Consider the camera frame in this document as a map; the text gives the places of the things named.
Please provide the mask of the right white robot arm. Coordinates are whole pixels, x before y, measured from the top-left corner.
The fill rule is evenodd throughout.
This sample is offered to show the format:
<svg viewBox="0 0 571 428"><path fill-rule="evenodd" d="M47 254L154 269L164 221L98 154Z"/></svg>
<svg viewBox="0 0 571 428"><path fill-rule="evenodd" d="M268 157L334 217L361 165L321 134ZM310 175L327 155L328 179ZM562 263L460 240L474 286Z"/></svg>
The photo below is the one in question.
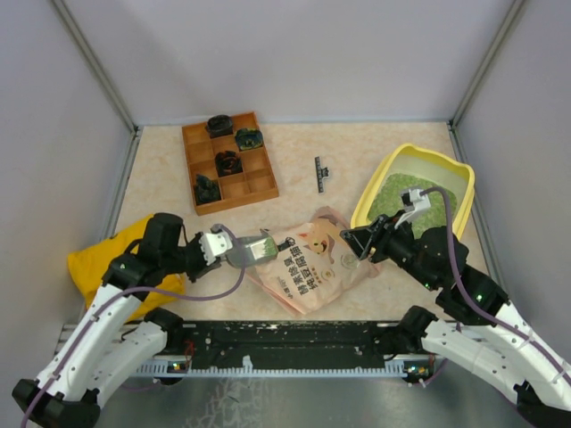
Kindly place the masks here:
<svg viewBox="0 0 571 428"><path fill-rule="evenodd" d="M393 261L430 291L436 304L475 339L448 330L419 306L401 320L400 345L436 353L490 384L534 427L570 425L570 365L523 319L507 293L469 266L468 248L450 226L415 237L400 217L380 216L368 226L343 230L358 259Z"/></svg>

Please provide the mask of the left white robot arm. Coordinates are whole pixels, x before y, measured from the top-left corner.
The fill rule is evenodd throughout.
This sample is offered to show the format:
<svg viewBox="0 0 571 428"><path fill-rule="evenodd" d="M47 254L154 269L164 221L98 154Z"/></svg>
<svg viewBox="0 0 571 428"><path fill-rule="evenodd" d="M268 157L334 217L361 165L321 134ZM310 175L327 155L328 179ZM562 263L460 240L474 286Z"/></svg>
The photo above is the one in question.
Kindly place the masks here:
<svg viewBox="0 0 571 428"><path fill-rule="evenodd" d="M116 347L113 337L153 295L182 299L161 289L163 280L184 274L196 281L219 268L232 251L244 251L222 224L186 238L181 217L152 215L143 235L114 258L87 312L52 361L33 379L21 379L12 397L23 412L21 426L93 427L110 396L147 359L173 354L186 342L181 317L155 308Z"/></svg>

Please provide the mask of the black bag sealing clip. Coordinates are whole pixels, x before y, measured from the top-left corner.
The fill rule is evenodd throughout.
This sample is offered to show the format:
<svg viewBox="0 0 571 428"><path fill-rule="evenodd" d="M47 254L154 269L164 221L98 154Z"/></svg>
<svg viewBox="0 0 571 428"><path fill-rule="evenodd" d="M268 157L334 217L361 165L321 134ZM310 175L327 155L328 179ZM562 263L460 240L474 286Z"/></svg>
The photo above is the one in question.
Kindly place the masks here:
<svg viewBox="0 0 571 428"><path fill-rule="evenodd" d="M316 171L318 194L323 194L325 192L325 181L330 178L330 171L328 167L324 167L322 165L319 156L314 158L314 165Z"/></svg>

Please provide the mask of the pink cat litter bag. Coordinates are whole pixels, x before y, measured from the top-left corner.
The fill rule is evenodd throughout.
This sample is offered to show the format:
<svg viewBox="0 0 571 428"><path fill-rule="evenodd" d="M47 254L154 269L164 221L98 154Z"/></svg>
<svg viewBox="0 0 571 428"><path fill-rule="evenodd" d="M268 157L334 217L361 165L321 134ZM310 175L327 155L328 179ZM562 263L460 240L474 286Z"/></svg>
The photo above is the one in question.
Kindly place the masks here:
<svg viewBox="0 0 571 428"><path fill-rule="evenodd" d="M271 231L287 247L247 276L291 313L315 312L381 272L355 256L341 236L348 227L341 213L325 206L305 223Z"/></svg>

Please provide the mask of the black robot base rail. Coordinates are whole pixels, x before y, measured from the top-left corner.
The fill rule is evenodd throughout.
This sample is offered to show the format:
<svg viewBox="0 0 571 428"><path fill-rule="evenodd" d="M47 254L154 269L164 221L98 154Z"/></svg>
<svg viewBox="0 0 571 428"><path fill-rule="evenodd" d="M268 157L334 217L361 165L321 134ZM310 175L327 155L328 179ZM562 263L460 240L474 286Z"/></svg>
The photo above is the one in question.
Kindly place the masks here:
<svg viewBox="0 0 571 428"><path fill-rule="evenodd" d="M427 377L437 357L395 323L377 321L186 321L178 338L159 352L194 370L382 369L402 361Z"/></svg>

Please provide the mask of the silver metal scoop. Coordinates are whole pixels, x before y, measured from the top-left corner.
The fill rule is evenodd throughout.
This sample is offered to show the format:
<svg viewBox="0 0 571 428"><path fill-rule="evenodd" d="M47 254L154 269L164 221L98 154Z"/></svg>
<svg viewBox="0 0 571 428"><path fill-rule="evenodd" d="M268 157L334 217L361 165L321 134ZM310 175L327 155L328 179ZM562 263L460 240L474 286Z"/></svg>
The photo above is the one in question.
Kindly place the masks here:
<svg viewBox="0 0 571 428"><path fill-rule="evenodd" d="M228 264L234 268L250 268L273 260L262 257L262 245L267 237L273 239L267 230L261 229L258 235L236 238L234 248L226 253Z"/></svg>

